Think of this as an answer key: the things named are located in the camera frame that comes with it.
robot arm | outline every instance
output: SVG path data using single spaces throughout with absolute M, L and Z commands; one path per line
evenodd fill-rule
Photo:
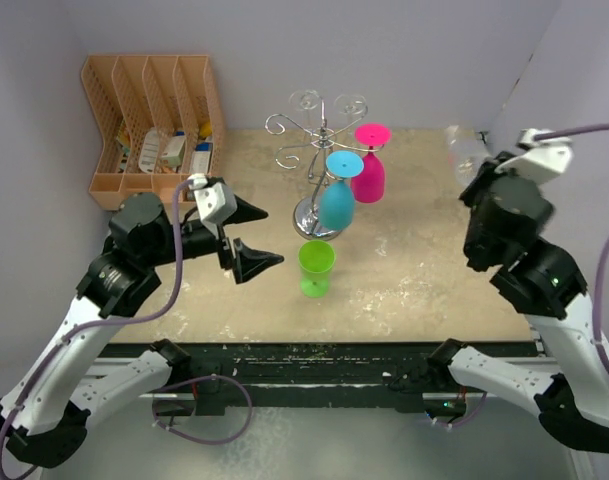
M 266 212 L 236 197 L 222 179 L 201 175 L 191 179 L 200 219 L 182 225 L 184 259 L 217 253 L 220 266 L 233 270 L 236 283 L 283 261 L 280 255 L 249 249 L 240 239 L 231 245 L 224 234 L 224 225 L 263 219 Z M 22 462 L 46 468 L 60 465 L 80 447 L 89 428 L 141 394 L 164 386 L 171 376 L 190 378 L 188 354 L 163 340 L 122 369 L 80 385 L 122 326 L 111 325 L 111 320 L 134 316 L 160 285 L 155 267 L 175 260 L 172 226 L 152 193 L 129 197 L 110 220 L 109 229 L 104 250 L 77 286 L 78 295 L 58 331 L 27 375 L 0 399 L 0 430 L 14 416 L 6 446 Z M 72 329 L 98 319 L 107 325 L 62 340 Z M 47 356 L 52 358 L 17 411 L 20 392 Z
M 500 295 L 535 328 L 561 369 L 556 375 L 510 365 L 461 342 L 445 342 L 430 359 L 436 378 L 476 387 L 537 416 L 564 445 L 609 453 L 609 375 L 592 330 L 593 305 L 572 256 L 540 237 L 554 212 L 538 185 L 562 174 L 572 158 L 567 138 L 536 142 L 526 130 L 521 156 L 502 152 L 482 166 L 460 200 L 470 208 L 464 253 L 486 271 Z M 609 344 L 602 345 L 609 358 Z

beige table surface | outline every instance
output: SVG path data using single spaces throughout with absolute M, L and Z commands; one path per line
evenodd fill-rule
M 488 283 L 466 268 L 461 253 L 468 219 L 457 200 L 441 131 L 396 130 L 379 154 L 387 190 L 374 205 L 358 204 L 353 224 L 332 241 L 337 253 L 327 296 L 299 290 L 292 227 L 299 199 L 310 195 L 306 167 L 283 170 L 274 151 L 301 136 L 231 131 L 224 178 L 241 198 L 267 210 L 259 222 L 227 227 L 251 248 L 286 257 L 245 285 L 219 269 L 215 255 L 184 263 L 176 306 L 163 318 L 124 328 L 114 342 L 528 340 L 527 323 Z M 308 149 L 308 159 L 312 155 Z M 140 313 L 166 301 L 175 268 L 158 269 L 162 286 Z

round chrome base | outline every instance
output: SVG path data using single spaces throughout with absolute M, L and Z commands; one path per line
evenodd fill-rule
M 293 211 L 293 226 L 295 231 L 307 240 L 332 240 L 342 230 L 329 230 L 320 225 L 313 214 L 311 197 L 301 200 Z

table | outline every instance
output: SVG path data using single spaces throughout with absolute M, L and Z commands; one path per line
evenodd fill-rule
M 488 283 L 492 272 L 466 268 L 468 211 L 457 200 L 461 187 L 440 130 L 393 132 L 379 154 L 387 169 L 384 198 L 358 204 L 353 224 L 332 241 L 337 261 L 327 296 L 302 295 L 297 251 L 304 239 L 292 227 L 292 212 L 313 189 L 306 181 L 309 157 L 290 171 L 273 161 L 277 148 L 300 141 L 297 132 L 231 131 L 224 159 L 233 191 L 270 214 L 227 227 L 228 236 L 280 253 L 285 262 L 236 286 L 216 256 L 187 261 L 175 307 L 155 322 L 124 328 L 114 342 L 530 339 L 526 321 Z M 174 266 L 158 273 L 162 286 L 141 314 L 157 310 L 170 295 Z

green cup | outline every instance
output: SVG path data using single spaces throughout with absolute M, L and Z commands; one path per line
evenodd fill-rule
M 300 288 L 307 297 L 323 297 L 330 286 L 329 276 L 335 263 L 335 250 L 322 240 L 311 240 L 297 255 L 302 270 Z

